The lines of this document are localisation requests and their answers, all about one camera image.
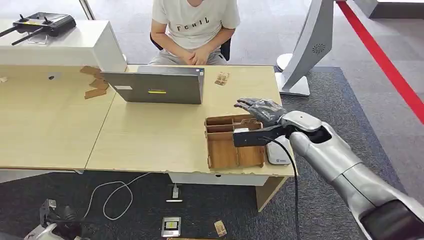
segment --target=table leg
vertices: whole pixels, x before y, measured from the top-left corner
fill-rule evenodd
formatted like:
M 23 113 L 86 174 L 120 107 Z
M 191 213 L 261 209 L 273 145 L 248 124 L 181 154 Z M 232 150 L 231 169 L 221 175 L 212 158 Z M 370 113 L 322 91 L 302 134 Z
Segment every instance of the table leg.
M 286 176 L 270 176 L 263 186 L 256 187 L 256 203 L 257 211 L 262 212 L 268 202 L 278 192 L 284 182 L 287 180 Z

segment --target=speaker grille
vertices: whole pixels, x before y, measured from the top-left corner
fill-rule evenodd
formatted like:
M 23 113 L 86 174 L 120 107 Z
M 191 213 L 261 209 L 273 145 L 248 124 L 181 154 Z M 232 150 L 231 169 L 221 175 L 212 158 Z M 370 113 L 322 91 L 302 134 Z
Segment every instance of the speaker grille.
M 312 53 L 315 55 L 319 55 L 326 49 L 326 45 L 322 43 L 317 43 L 312 47 Z

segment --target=chair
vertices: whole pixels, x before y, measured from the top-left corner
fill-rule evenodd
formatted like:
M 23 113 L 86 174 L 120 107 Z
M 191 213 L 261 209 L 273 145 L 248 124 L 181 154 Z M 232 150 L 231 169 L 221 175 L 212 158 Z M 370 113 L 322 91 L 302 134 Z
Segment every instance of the chair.
M 150 41 L 156 46 L 157 49 L 160 51 L 164 49 L 161 47 L 155 40 L 152 38 L 152 34 L 150 33 Z M 228 39 L 228 41 L 224 42 L 224 44 L 221 45 L 221 54 L 224 56 L 225 60 L 230 60 L 230 48 L 231 48 L 231 38 Z

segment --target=gray glove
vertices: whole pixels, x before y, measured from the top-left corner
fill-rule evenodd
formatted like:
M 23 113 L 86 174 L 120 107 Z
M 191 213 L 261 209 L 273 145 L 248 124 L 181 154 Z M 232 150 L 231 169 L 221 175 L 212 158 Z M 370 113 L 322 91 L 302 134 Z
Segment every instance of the gray glove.
M 237 100 L 234 107 L 248 111 L 264 128 L 277 125 L 280 117 L 287 113 L 281 105 L 269 99 L 244 97 Z

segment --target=black cable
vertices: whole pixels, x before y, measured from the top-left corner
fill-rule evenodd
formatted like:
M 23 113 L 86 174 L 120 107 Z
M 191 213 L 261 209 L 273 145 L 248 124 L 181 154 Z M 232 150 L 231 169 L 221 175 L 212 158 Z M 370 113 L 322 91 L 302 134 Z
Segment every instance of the black cable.
M 294 221 L 295 221 L 295 225 L 296 225 L 296 235 L 297 235 L 297 240 L 301 239 L 301 235 L 299 232 L 299 211 L 298 211 L 298 203 L 299 203 L 299 185 L 298 185 L 298 172 L 296 170 L 296 165 L 295 165 L 295 161 L 293 161 L 292 156 L 290 155 L 289 151 L 287 151 L 286 147 L 281 144 L 280 142 L 269 138 L 267 136 L 262 136 L 263 140 L 268 140 L 271 141 L 275 144 L 277 144 L 278 146 L 280 146 L 284 152 L 287 154 L 288 159 L 291 162 L 291 166 L 293 167 L 293 171 L 294 171 Z

